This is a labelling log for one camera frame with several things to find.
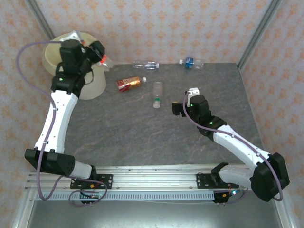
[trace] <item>white bottle cap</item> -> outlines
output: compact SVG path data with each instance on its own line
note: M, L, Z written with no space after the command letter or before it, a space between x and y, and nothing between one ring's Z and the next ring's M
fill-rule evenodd
M160 106L161 106L160 101L154 101L153 108L160 108Z

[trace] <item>bottle with blue label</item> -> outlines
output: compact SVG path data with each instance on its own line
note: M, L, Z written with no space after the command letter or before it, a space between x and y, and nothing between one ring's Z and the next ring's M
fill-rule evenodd
M180 59L180 64L185 64L186 68L202 69L204 66L204 60L188 57L185 61Z

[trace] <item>gray marble surface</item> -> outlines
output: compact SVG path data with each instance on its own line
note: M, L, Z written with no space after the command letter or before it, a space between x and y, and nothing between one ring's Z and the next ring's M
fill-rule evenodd
M116 81L145 76L137 89L118 92ZM186 118L174 116L173 101L198 87L213 115L224 119L240 135L262 147L236 64L206 64L202 70L162 64L157 70L117 65L106 73L104 93L79 100L66 133L65 153L92 165L206 164L240 160L202 136ZM164 83L161 107L152 106L153 82Z

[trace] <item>bottle label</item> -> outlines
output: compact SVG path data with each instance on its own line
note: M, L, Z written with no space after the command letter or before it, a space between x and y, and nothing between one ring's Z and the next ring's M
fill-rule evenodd
M117 86L119 89L119 92L125 92L130 89L138 88L141 86L141 82L139 77L132 77L128 79L118 80Z
M194 63L194 59L193 58L186 58L185 67L186 68L192 68L193 63Z

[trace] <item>patterned wallpaper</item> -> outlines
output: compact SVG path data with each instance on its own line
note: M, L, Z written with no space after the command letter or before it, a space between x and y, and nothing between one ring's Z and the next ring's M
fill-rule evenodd
M56 36L80 30L116 64L238 62L271 0L38 0Z
M304 224L304 1L284 0L242 72L264 145L285 157Z
M11 228L28 173L24 159L42 130L49 102L32 91L17 73L18 50L31 41L46 40L24 0L0 2L0 227ZM36 85L50 90L51 75L41 64L42 47L22 55L25 75Z

